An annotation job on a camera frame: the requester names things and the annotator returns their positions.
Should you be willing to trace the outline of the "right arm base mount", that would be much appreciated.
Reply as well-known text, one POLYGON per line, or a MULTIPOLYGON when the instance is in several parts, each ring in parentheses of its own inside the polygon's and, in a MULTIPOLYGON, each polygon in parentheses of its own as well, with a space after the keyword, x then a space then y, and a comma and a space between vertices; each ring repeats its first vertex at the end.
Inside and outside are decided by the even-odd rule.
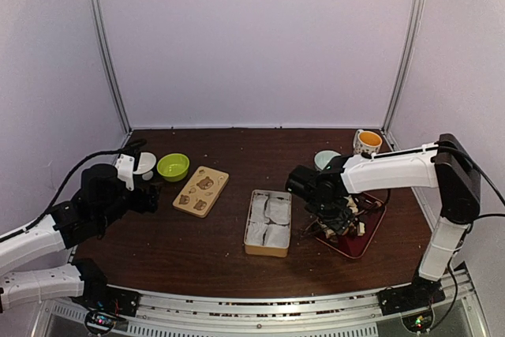
POLYGON ((386 288, 379 291, 376 296, 384 316, 427 308, 434 303, 446 299, 446 295, 440 285, 422 286, 408 284, 400 287, 386 288))

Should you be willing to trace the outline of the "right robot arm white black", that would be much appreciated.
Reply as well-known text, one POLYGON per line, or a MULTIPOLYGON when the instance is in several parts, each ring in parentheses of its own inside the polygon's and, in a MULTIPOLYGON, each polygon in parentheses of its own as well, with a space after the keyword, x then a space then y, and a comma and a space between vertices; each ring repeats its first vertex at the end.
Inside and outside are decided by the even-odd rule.
POLYGON ((408 304, 423 305, 440 280, 464 234, 480 215, 481 174, 457 138, 449 133, 417 148, 386 153, 339 155, 317 171, 297 166, 285 189, 305 202, 305 209, 337 235, 357 218, 346 201, 373 190, 438 189, 440 216, 411 284, 408 304))

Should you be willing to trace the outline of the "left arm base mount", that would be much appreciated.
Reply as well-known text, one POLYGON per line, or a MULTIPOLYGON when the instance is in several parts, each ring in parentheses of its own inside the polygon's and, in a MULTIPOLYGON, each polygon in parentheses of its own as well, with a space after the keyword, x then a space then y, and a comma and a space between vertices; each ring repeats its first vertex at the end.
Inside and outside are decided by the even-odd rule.
POLYGON ((84 292, 81 296, 70 299, 78 305, 99 310, 102 313, 134 317, 137 314, 140 293, 103 283, 92 283, 84 285, 84 292))

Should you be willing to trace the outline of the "tan bear tin lid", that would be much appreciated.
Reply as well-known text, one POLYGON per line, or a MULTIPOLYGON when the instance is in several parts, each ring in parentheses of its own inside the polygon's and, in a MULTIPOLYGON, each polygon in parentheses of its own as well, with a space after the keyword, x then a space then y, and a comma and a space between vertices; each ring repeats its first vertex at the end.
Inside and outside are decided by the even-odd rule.
POLYGON ((229 181, 226 172, 200 166, 176 196, 172 205, 176 210, 205 218, 229 181))

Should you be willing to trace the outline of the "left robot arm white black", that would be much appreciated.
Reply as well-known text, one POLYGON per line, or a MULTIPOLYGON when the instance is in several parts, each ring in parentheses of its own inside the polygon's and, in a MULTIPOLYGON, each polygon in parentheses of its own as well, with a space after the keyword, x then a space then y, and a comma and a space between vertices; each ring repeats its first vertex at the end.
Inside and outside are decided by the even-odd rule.
POLYGON ((52 298, 73 298, 105 309, 114 300, 107 277, 91 259, 56 268, 18 272, 17 268, 51 253, 69 250, 106 229, 128 212, 153 213, 159 189, 149 184, 149 170, 131 182, 110 164, 96 164, 81 174, 80 188, 69 201, 50 206, 27 225, 1 236, 1 310, 52 298))

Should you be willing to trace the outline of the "metal tongs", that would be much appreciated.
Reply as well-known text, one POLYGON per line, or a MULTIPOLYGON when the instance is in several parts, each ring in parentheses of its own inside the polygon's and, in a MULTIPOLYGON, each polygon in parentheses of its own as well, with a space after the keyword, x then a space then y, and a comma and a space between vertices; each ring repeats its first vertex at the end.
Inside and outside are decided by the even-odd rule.
POLYGON ((325 235, 327 230, 327 226, 325 224, 321 224, 318 221, 314 221, 310 223, 305 229, 302 229, 299 233, 299 238, 310 238, 316 237, 318 235, 325 235))

